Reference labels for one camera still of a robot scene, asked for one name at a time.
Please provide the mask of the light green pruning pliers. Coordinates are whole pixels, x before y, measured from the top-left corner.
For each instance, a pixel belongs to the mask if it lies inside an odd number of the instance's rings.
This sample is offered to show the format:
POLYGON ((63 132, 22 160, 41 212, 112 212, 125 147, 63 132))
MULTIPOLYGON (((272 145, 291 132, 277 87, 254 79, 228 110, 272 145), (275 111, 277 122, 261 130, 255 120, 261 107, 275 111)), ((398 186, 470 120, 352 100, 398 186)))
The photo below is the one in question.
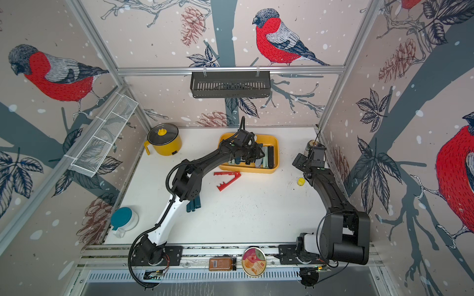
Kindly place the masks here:
POLYGON ((265 169, 268 169, 269 168, 269 147, 268 146, 264 146, 262 148, 263 152, 264 152, 264 158, 263 158, 263 161, 262 161, 262 167, 265 168, 265 169))

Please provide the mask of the black pruning pliers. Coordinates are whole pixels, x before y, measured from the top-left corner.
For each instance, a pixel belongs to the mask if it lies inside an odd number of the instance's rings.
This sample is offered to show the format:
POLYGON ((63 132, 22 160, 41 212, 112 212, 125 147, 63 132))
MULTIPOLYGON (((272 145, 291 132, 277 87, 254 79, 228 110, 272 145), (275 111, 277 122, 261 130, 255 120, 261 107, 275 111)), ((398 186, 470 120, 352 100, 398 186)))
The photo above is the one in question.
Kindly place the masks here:
POLYGON ((267 147, 267 156, 268 156, 268 168, 274 169, 275 168, 275 148, 273 146, 267 147))

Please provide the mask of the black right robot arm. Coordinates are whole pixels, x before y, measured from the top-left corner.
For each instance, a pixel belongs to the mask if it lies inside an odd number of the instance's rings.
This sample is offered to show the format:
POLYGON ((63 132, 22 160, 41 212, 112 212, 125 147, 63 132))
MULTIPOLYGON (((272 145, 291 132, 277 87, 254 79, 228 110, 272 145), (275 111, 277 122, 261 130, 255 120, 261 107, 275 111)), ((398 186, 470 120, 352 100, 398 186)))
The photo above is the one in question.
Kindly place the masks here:
POLYGON ((369 261, 370 218, 345 198, 334 173, 324 167, 324 155, 323 149, 315 148, 308 156, 299 153, 293 160, 327 211, 316 232, 301 233, 297 238, 296 257, 303 264, 320 259, 365 265, 369 261))

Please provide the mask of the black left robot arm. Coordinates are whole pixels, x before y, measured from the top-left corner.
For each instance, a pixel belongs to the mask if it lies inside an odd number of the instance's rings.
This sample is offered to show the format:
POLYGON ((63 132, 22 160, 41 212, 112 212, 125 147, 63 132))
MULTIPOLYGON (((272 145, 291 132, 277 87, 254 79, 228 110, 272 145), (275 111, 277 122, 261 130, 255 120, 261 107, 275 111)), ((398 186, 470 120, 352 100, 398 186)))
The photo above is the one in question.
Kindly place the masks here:
POLYGON ((200 195, 203 178, 213 169, 238 157, 246 162, 264 157, 262 148, 256 143, 256 135, 242 128, 221 141, 210 154, 193 161, 185 159, 171 169, 165 179, 170 199, 156 224, 133 241, 128 253, 129 268, 160 264, 165 257, 164 249, 170 232, 184 213, 186 203, 200 195))

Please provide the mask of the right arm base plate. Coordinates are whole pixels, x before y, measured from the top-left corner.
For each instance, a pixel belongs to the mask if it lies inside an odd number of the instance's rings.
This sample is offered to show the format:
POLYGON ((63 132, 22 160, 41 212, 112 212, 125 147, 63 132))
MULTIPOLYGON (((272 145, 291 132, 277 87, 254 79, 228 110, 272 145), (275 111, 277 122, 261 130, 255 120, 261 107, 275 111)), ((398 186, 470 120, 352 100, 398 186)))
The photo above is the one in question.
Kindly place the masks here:
POLYGON ((296 244, 281 244, 278 254, 281 265, 326 265, 319 254, 307 252, 296 244))

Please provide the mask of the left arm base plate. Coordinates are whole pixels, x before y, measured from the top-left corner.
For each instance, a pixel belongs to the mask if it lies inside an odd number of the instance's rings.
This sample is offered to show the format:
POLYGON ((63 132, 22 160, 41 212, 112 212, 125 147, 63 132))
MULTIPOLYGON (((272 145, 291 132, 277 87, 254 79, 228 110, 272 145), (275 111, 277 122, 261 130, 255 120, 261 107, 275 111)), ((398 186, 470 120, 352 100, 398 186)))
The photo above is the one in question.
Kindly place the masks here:
POLYGON ((179 266, 183 246, 165 245, 164 247, 143 247, 137 245, 133 249, 130 259, 132 266, 179 266))

